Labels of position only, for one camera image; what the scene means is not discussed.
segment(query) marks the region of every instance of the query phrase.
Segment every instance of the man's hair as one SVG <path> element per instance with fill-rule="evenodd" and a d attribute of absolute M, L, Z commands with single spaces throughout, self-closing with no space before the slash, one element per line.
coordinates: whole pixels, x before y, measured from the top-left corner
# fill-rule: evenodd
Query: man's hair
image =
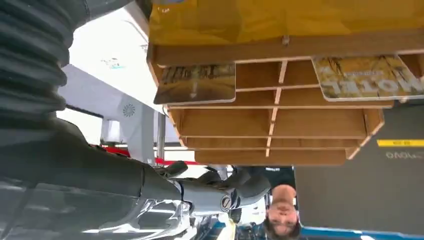
<path fill-rule="evenodd" d="M 297 220 L 291 232 L 287 235 L 278 235 L 273 224 L 270 222 L 270 219 L 266 216 L 265 221 L 263 221 L 263 229 L 268 240 L 296 240 L 301 234 L 301 223 Z"/>

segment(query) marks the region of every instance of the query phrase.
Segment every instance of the white panel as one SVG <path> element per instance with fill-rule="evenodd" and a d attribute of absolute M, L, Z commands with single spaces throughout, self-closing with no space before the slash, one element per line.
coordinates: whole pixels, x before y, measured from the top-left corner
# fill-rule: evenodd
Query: white panel
<path fill-rule="evenodd" d="M 102 115 L 106 119 L 118 119 L 117 109 L 126 94 L 71 64 L 62 70 L 66 73 L 68 80 L 67 85 L 60 87 L 58 92 L 66 99 L 67 104 Z M 158 131 L 158 114 L 160 113 L 155 112 L 153 120 L 153 139 L 155 142 Z M 169 118 L 166 118 L 165 142 L 179 142 Z"/>
<path fill-rule="evenodd" d="M 70 63 L 119 91 L 161 111 L 153 104 L 157 87 L 146 63 L 147 39 L 122 8 L 77 29 Z"/>
<path fill-rule="evenodd" d="M 75 124 L 81 130 L 89 144 L 99 145 L 102 131 L 102 119 L 79 111 L 65 109 L 57 111 L 58 118 Z"/>
<path fill-rule="evenodd" d="M 154 112 L 149 106 L 126 94 L 116 109 L 116 117 L 120 122 L 129 154 L 132 158 L 149 164 L 154 163 Z"/>

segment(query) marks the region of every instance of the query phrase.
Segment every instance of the wooden shelf compartment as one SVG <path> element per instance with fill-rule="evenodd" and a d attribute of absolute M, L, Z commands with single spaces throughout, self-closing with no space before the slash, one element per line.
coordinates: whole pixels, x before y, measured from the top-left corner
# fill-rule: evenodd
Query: wooden shelf compartment
<path fill-rule="evenodd" d="M 309 59 L 352 51 L 414 53 L 401 58 L 416 77 L 422 76 L 422 57 L 416 53 L 424 50 L 424 31 L 377 35 L 291 37 L 287 47 L 275 40 L 227 46 L 151 45 L 148 63 L 156 84 L 160 66 L 237 63 L 234 102 L 168 107 L 181 144 L 195 151 L 199 163 L 340 165 L 384 125 L 382 109 L 394 102 L 326 101 Z"/>

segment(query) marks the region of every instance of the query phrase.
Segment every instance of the yellow cover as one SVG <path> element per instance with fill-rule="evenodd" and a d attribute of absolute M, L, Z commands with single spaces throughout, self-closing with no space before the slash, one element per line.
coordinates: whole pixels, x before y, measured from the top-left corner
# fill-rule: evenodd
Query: yellow cover
<path fill-rule="evenodd" d="M 348 35 L 424 26 L 424 0 L 162 2 L 168 3 L 154 4 L 150 16 L 150 42 L 159 45 L 236 44 L 284 35 Z"/>

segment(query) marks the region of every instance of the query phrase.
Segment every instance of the gray panel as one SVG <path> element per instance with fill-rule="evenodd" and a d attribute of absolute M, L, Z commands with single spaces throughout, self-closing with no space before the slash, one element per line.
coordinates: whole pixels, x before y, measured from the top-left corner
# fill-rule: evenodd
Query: gray panel
<path fill-rule="evenodd" d="M 117 109 L 125 93 L 71 64 L 62 70 L 66 73 L 68 80 L 67 85 L 60 87 L 58 92 L 66 99 L 67 104 L 102 115 L 107 119 L 118 120 Z M 153 139 L 155 142 L 157 129 L 158 112 L 155 112 L 153 121 Z M 169 118 L 166 119 L 165 142 L 179 142 Z"/>
<path fill-rule="evenodd" d="M 379 148 L 376 142 L 424 139 L 424 107 L 384 115 L 382 130 L 345 165 L 295 169 L 304 226 L 424 235 L 424 149 Z M 387 152 L 404 153 L 389 158 Z"/>

